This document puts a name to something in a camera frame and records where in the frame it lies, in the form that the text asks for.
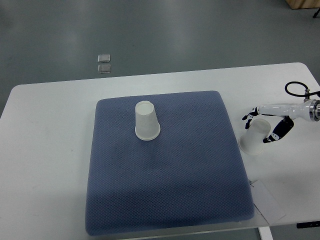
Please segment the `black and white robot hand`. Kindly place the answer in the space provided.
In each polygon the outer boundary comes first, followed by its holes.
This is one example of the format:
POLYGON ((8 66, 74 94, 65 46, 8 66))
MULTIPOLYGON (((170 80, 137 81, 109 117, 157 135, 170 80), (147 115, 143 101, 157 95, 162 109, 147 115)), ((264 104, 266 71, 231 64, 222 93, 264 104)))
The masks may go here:
POLYGON ((272 133, 263 139, 263 143, 271 143, 282 139, 294 127, 294 119, 302 118, 309 122, 320 120, 320 101, 309 99, 300 104, 267 104, 260 105, 246 114, 242 120, 246 121, 245 129, 249 129, 251 121, 259 115, 281 117, 272 133))

